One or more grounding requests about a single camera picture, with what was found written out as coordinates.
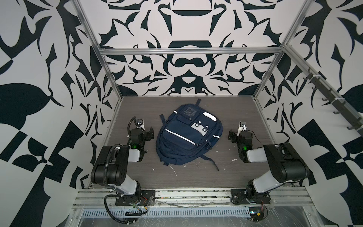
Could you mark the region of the navy blue backpack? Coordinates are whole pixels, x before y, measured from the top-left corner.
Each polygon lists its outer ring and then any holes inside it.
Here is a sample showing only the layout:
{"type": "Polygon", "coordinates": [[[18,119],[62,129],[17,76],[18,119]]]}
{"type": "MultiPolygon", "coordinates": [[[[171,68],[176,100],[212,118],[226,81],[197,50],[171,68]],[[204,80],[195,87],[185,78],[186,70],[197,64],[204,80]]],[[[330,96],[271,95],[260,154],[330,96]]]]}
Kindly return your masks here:
{"type": "Polygon", "coordinates": [[[156,141],[156,152],[163,165],[184,165],[196,159],[215,161],[206,153],[221,139],[223,126],[221,121],[209,111],[195,104],[181,105],[165,119],[160,115],[162,127],[156,141]]]}

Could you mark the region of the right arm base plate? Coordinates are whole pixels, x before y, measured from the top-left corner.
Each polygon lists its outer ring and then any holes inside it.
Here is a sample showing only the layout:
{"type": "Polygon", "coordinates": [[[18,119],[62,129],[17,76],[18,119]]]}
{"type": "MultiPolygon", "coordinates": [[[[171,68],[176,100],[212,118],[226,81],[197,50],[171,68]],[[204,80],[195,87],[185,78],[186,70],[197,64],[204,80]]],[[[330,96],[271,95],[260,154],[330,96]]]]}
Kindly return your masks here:
{"type": "Polygon", "coordinates": [[[270,204],[271,197],[269,192],[257,193],[254,189],[232,189],[231,203],[234,205],[241,204],[270,204]]]}

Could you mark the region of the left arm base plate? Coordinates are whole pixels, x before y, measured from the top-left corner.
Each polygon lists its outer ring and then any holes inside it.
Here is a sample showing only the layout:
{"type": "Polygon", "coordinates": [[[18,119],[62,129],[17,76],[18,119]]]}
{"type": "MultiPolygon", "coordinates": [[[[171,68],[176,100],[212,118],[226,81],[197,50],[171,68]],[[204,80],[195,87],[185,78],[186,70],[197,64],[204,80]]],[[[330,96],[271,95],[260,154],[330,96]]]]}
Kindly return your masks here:
{"type": "Polygon", "coordinates": [[[116,206],[131,206],[136,204],[138,206],[148,206],[155,202],[155,190],[141,190],[136,191],[133,195],[118,196],[115,202],[116,206]]]}

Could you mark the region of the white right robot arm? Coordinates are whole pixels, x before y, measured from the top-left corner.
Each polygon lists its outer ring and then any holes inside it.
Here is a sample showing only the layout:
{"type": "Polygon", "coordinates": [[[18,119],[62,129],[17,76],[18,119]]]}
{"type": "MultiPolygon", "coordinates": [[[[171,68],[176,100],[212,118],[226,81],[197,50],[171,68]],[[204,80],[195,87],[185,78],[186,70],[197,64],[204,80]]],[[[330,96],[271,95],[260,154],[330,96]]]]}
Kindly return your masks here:
{"type": "Polygon", "coordinates": [[[250,201],[285,183],[296,183],[309,177],[310,169],[290,143],[252,148],[251,131],[230,130],[228,139],[237,145],[239,158],[244,163],[268,163],[269,171],[250,180],[246,186],[245,198],[250,201]]]}

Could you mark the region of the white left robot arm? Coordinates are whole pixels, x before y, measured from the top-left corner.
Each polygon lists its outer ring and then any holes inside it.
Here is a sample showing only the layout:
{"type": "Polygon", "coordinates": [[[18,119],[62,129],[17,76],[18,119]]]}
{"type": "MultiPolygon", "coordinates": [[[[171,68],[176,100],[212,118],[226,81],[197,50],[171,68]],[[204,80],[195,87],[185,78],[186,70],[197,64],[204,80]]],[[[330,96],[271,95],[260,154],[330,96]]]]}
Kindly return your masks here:
{"type": "Polygon", "coordinates": [[[129,144],[102,147],[91,171],[91,183],[104,186],[123,196],[141,196],[138,181],[128,176],[128,164],[141,162],[145,156],[145,143],[154,139],[154,129],[135,128],[130,131],[129,144]]]}

